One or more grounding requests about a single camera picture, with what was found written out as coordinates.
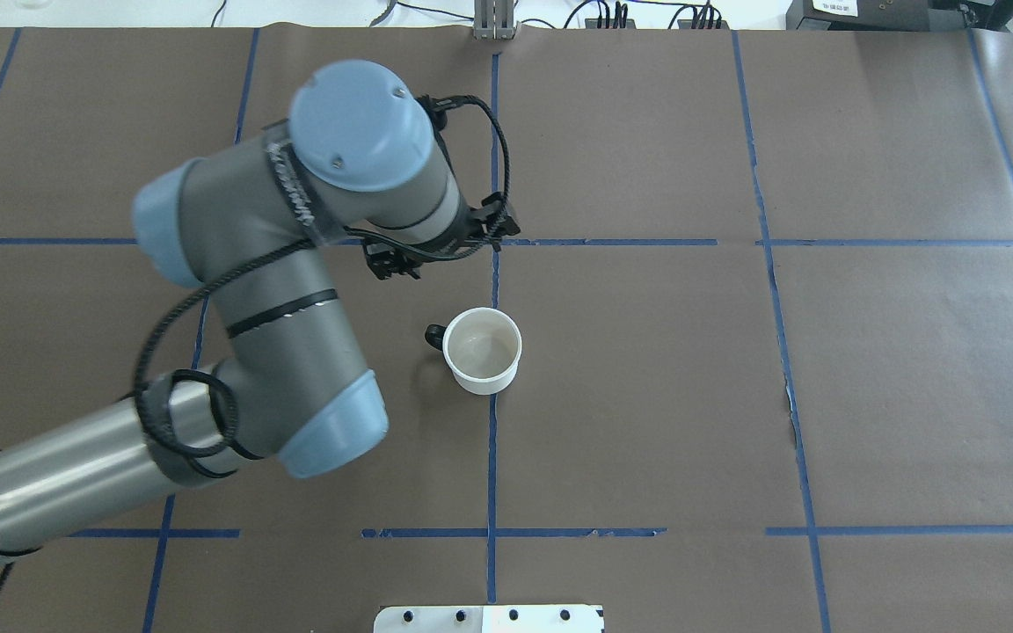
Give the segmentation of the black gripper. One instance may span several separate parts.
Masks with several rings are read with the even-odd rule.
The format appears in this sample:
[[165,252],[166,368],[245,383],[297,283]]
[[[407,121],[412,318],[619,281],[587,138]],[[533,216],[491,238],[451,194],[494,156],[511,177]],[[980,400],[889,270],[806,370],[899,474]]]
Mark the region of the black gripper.
[[410,228],[370,227],[368,231],[389,240],[391,244],[378,237],[371,237],[371,241],[382,242],[398,255],[418,264],[478,248],[486,239],[484,225],[470,206],[439,208],[423,222]]

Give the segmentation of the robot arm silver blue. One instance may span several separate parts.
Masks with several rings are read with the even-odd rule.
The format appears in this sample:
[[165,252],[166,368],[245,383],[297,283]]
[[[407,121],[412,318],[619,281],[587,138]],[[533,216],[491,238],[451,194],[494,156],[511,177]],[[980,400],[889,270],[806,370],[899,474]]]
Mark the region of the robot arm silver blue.
[[379,280],[518,232],[509,193],[470,206],[440,132],[481,98],[419,97],[390,69],[318,69],[287,117],[145,185],[135,239],[190,294],[153,325],[115,404],[0,450],[0,568],[49,541],[277,457],[340,468],[386,436],[376,376],[322,249],[354,237]]

